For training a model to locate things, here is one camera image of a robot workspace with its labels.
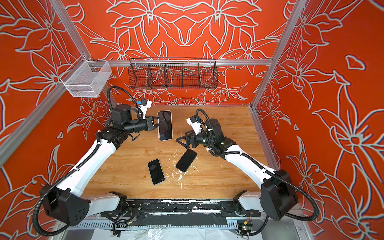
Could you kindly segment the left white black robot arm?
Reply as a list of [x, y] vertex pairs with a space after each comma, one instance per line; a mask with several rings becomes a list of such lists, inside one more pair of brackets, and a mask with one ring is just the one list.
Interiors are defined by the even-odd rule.
[[128, 211], [127, 197], [110, 192], [101, 197], [82, 198], [83, 192], [103, 163], [127, 140], [135, 140], [134, 133], [151, 132], [158, 127], [155, 117], [146, 116], [152, 102], [141, 100], [138, 107], [117, 105], [112, 109], [109, 125], [96, 133], [96, 140], [63, 177], [52, 185], [45, 185], [34, 210], [33, 223], [39, 228], [39, 214], [43, 209], [47, 216], [69, 226], [76, 226], [86, 217], [96, 214], [124, 214]]

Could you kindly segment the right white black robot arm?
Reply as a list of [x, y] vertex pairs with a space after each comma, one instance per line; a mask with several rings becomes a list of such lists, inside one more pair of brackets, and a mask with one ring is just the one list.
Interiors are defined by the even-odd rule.
[[245, 173], [260, 189], [259, 193], [244, 191], [235, 200], [242, 210], [263, 211], [279, 221], [298, 203], [287, 172], [276, 171], [248, 155], [236, 142], [224, 136], [217, 119], [203, 122], [197, 116], [187, 119], [191, 131], [177, 139], [186, 149], [204, 146], [215, 157], [223, 158]]

